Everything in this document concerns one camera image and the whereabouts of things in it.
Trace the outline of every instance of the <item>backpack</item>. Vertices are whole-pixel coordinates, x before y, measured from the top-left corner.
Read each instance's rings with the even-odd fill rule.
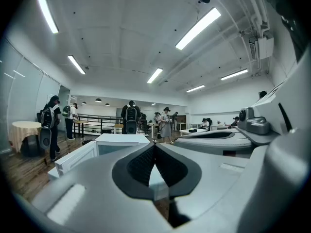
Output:
[[[62,115],[64,116],[64,117],[69,117],[70,116],[70,106],[65,106],[64,108],[63,108],[63,112],[62,112]]]
[[[42,128],[48,128],[51,129],[53,128],[55,124],[55,115],[54,115],[54,110],[49,107],[43,110],[41,114],[41,126]]]
[[[126,121],[136,121],[137,119],[137,111],[135,107],[127,105],[126,113],[125,113],[125,120]]]

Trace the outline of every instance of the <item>person wearing backpack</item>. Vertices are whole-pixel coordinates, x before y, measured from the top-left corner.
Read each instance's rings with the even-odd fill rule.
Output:
[[[73,125],[73,118],[78,118],[78,114],[76,110],[78,109],[78,105],[74,103],[71,106],[66,106],[63,109],[63,116],[65,117],[65,124],[66,124],[66,134],[67,139],[69,141],[74,140],[75,138],[72,137],[72,125]]]
[[[59,154],[60,153],[60,149],[57,145],[57,134],[58,134],[58,129],[57,129],[57,125],[60,122],[60,109],[58,106],[58,96],[53,96],[51,97],[50,101],[44,106],[44,110],[51,108],[54,111],[54,126],[51,128],[51,144],[50,144],[50,159],[51,161],[55,161],[56,157],[55,157],[55,153]]]
[[[123,129],[122,129],[122,134],[127,134],[126,132],[126,110],[127,108],[129,107],[133,107],[136,109],[136,115],[137,115],[137,118],[136,118],[136,123],[138,123],[138,118],[140,117],[141,115],[141,112],[140,112],[140,109],[138,106],[135,105],[135,102],[134,101],[130,101],[127,105],[125,105],[123,108],[122,108],[122,112],[121,112],[121,117],[123,118]]]

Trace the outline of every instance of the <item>seated person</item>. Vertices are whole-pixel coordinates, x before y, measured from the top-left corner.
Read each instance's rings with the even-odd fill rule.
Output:
[[[239,123],[239,117],[238,116],[236,116],[235,118],[234,118],[234,122],[230,125],[230,124],[226,124],[226,126],[228,126],[228,129],[231,129],[232,127],[236,127],[237,125],[238,125],[238,123]]]
[[[199,129],[201,129],[201,130],[208,130],[208,127],[209,127],[209,122],[207,121],[206,118],[204,118],[202,120],[202,124],[200,125]]]

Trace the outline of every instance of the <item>dress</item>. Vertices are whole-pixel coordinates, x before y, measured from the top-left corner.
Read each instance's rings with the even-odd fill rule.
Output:
[[[166,114],[161,116],[162,120],[166,120],[166,118]],[[161,137],[171,137],[171,134],[171,124],[169,122],[161,122]]]

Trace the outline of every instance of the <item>white cabinet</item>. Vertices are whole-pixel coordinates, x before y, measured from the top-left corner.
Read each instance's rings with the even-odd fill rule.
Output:
[[[76,165],[88,159],[98,156],[97,144],[95,141],[91,141],[70,154],[55,161],[55,166],[59,176],[73,169]]]

